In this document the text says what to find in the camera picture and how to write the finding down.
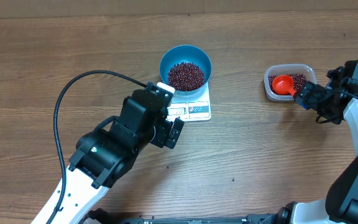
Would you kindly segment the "red scoop with blue handle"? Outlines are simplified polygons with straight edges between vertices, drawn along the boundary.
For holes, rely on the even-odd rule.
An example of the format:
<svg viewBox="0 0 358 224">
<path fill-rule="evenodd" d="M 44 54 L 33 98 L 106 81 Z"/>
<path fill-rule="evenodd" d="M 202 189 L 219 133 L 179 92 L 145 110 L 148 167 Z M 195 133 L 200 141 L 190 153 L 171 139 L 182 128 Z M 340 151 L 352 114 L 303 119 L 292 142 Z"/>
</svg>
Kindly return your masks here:
<svg viewBox="0 0 358 224">
<path fill-rule="evenodd" d="M 287 96 L 288 99 L 286 99 L 285 102 L 290 102 L 290 101 L 294 102 L 294 97 L 295 97 L 296 93 L 298 91 L 300 91 L 301 89 L 299 89 L 298 91 L 295 91 L 292 88 L 293 83 L 292 83 L 292 79 L 290 77 L 287 77 L 288 80 L 286 80 L 285 77 L 282 77 L 282 78 L 283 78 L 283 81 L 279 81 L 277 78 L 275 80 L 275 82 L 273 83 L 274 87 L 276 88 L 276 91 L 284 91 L 285 93 L 290 92 L 291 95 L 277 95 L 272 90 L 271 91 L 274 95 L 277 95 L 277 96 Z"/>
</svg>

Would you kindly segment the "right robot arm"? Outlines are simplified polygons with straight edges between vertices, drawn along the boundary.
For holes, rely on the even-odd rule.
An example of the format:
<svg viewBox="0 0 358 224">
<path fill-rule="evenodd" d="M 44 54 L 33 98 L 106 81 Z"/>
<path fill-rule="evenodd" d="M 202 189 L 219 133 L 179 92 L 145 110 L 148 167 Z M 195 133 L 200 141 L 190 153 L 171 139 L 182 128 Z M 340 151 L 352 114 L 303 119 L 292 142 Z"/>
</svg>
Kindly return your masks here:
<svg viewBox="0 0 358 224">
<path fill-rule="evenodd" d="M 330 187 L 326 198 L 291 202 L 276 214 L 248 215 L 246 223 L 358 223 L 358 60 L 329 70 L 326 86 L 317 84 L 304 64 L 274 65 L 265 72 L 268 99 L 290 101 L 317 112 L 319 124 L 345 121 L 351 130 L 355 159 Z"/>
</svg>

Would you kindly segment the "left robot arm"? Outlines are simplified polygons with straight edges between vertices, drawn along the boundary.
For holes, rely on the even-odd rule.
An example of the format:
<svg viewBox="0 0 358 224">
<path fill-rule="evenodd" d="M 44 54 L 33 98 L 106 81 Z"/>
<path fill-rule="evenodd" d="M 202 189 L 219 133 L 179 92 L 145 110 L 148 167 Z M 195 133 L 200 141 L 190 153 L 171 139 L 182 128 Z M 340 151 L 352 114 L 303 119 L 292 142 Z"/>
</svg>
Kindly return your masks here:
<svg viewBox="0 0 358 224">
<path fill-rule="evenodd" d="M 76 144 L 61 181 L 34 223 L 79 223 L 124 174 L 148 144 L 175 147 L 184 122 L 167 119 L 175 95 L 167 90 L 136 90 L 125 98 L 119 116 L 111 116 Z"/>
</svg>

